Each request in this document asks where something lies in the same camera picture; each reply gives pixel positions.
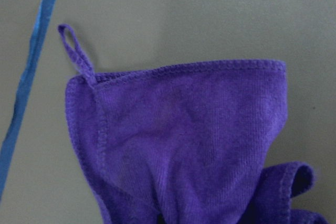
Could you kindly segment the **purple cloth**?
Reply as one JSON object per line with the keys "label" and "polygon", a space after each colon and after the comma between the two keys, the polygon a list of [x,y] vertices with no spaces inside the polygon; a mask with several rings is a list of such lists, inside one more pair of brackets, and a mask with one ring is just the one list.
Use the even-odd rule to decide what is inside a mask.
{"label": "purple cloth", "polygon": [[64,43],[69,135],[104,223],[325,223],[292,209],[312,168],[264,168],[287,120],[286,65],[220,60],[96,73]]}

